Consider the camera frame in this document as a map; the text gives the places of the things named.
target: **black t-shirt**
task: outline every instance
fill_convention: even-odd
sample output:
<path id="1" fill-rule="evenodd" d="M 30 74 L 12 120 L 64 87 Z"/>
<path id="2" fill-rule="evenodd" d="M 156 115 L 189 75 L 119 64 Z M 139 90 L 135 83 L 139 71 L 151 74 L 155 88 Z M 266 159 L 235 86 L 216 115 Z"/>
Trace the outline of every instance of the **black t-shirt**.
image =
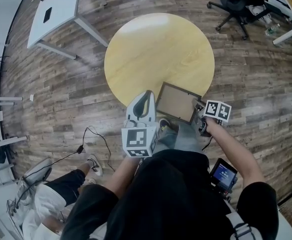
<path id="1" fill-rule="evenodd" d="M 146 159 L 125 195 L 88 186 L 73 207 L 61 240 L 86 240 L 107 222 L 105 240 L 230 239 L 231 211 L 212 191 L 204 154 L 164 150 Z M 277 236 L 276 192 L 256 182 L 240 195 L 237 210 L 264 240 Z"/>

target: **person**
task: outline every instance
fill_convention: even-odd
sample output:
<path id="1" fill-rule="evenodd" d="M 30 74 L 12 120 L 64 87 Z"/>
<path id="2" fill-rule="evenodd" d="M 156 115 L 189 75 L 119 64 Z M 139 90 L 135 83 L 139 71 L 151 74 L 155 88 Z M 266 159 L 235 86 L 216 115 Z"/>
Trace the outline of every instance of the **person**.
<path id="1" fill-rule="evenodd" d="M 77 201 L 90 169 L 102 176 L 102 167 L 94 155 L 76 170 L 36 188 L 34 209 L 27 212 L 22 224 L 24 240 L 60 239 L 64 224 L 58 217 L 66 206 Z"/>
<path id="2" fill-rule="evenodd" d="M 250 151 L 212 118 L 206 122 L 243 178 L 238 214 L 263 240 L 274 240 L 279 226 L 275 190 Z M 211 188 L 209 161 L 194 130 L 180 124 L 176 133 L 165 119 L 160 126 L 154 155 L 138 170 L 140 159 L 126 157 L 105 186 L 83 190 L 61 240 L 230 239 L 235 231 L 226 215 L 231 210 Z M 100 227 L 104 235 L 95 233 Z"/>

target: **bottle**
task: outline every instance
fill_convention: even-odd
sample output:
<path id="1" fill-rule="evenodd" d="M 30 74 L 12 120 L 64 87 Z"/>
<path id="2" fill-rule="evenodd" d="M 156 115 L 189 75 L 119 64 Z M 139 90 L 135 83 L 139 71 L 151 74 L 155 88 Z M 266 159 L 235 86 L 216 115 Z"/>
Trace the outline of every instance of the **bottle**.
<path id="1" fill-rule="evenodd" d="M 274 33 L 277 32 L 277 30 L 280 28 L 280 24 L 277 24 L 277 25 L 274 25 L 274 26 L 271 26 L 270 28 L 268 28 L 265 33 L 267 36 L 271 36 L 273 35 Z"/>

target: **yellow table top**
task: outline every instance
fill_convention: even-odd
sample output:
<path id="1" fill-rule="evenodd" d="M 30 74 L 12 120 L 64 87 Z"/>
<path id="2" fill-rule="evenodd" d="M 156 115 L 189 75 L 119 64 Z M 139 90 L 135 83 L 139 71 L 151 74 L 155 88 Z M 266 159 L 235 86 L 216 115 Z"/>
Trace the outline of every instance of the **yellow table top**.
<path id="1" fill-rule="evenodd" d="M 215 71 L 208 39 L 190 21 L 151 13 L 125 24 L 105 55 L 111 91 L 124 105 L 146 90 L 158 97 L 163 82 L 203 96 Z"/>

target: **white shirt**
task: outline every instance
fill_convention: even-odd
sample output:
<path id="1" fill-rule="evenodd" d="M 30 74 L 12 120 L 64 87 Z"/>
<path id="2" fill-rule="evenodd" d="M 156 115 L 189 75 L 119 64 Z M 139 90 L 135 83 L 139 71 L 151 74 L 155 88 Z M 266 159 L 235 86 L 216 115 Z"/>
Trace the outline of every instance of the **white shirt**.
<path id="1" fill-rule="evenodd" d="M 25 240 L 58 240 L 59 235 L 47 229 L 42 222 L 48 216 L 58 217 L 65 208 L 66 201 L 52 188 L 41 184 L 34 197 L 34 209 L 30 209 L 23 221 L 22 232 Z"/>

